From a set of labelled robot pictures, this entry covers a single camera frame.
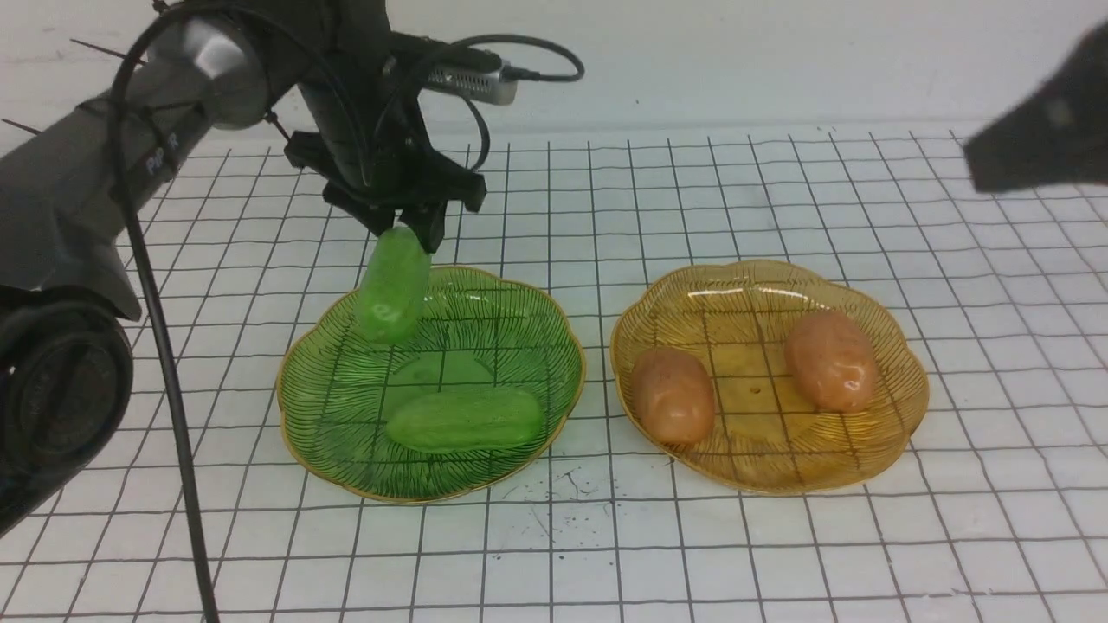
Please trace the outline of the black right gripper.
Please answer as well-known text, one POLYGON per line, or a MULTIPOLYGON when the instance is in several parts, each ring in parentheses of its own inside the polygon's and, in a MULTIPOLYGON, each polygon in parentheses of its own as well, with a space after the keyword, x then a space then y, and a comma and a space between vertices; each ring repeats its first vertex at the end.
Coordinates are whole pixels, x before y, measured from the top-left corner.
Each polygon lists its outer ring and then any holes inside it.
POLYGON ((973 188, 982 194, 1107 183, 1107 25, 1083 35, 1073 53, 1018 106, 964 145, 973 188))

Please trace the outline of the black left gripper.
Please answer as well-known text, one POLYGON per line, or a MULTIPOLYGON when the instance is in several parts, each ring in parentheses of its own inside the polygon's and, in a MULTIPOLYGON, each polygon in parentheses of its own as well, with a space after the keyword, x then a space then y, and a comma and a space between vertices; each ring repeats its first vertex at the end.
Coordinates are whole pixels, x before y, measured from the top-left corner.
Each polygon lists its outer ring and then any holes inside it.
POLYGON ((352 52, 325 52, 322 60, 298 84, 317 130, 293 132, 285 157, 322 177, 324 200, 372 236, 392 229, 401 210, 400 221, 435 254, 447 235, 448 202, 479 212, 484 177, 432 153, 411 101, 400 101, 377 126, 394 86, 383 67, 365 67, 352 52))

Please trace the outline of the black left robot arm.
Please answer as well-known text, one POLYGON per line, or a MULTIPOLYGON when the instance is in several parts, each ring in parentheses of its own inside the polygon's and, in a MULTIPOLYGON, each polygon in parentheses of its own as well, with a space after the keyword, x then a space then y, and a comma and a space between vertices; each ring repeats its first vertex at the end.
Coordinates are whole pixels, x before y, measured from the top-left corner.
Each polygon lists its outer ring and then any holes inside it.
POLYGON ((427 251, 483 177, 428 142, 416 96, 447 43, 396 35, 383 1, 181 1, 111 86, 3 157, 3 533, 57 494, 126 413, 141 318, 116 241, 213 129, 248 129, 299 88, 317 124, 293 166, 373 234, 427 251))

